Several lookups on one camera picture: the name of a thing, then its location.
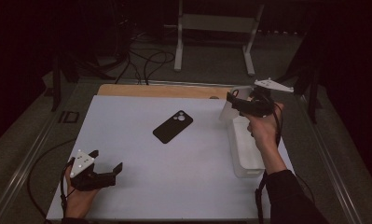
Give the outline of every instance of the black smartphone case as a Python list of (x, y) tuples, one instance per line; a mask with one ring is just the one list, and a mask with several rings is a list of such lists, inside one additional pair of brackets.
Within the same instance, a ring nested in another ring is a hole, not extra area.
[(177, 134), (192, 123), (193, 119), (183, 110), (178, 111), (161, 125), (153, 134), (163, 143), (169, 143)]

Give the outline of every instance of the dark background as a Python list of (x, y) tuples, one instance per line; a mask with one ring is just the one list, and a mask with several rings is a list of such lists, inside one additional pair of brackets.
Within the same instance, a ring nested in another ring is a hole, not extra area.
[[(247, 2), (237, 1), (229, 7), (224, 0), (189, 0), (185, 10), (242, 16), (248, 13)], [(90, 27), (83, 26), (88, 16), (77, 16), (78, 10), (75, 0), (0, 1), (0, 136), (45, 90), (41, 77), (52, 70), (52, 56), (59, 45), (93, 58), (96, 39), (81, 38)], [(141, 29), (162, 38), (163, 24), (176, 24), (177, 3), (132, 1), (124, 13)], [(88, 15), (102, 15), (102, 20), (91, 27), (100, 29), (99, 24), (110, 23), (108, 14), (96, 7)], [(372, 1), (270, 3), (259, 28), (263, 34), (304, 35), (309, 31), (294, 63), (319, 67), (320, 84), (327, 88), (372, 174)]]

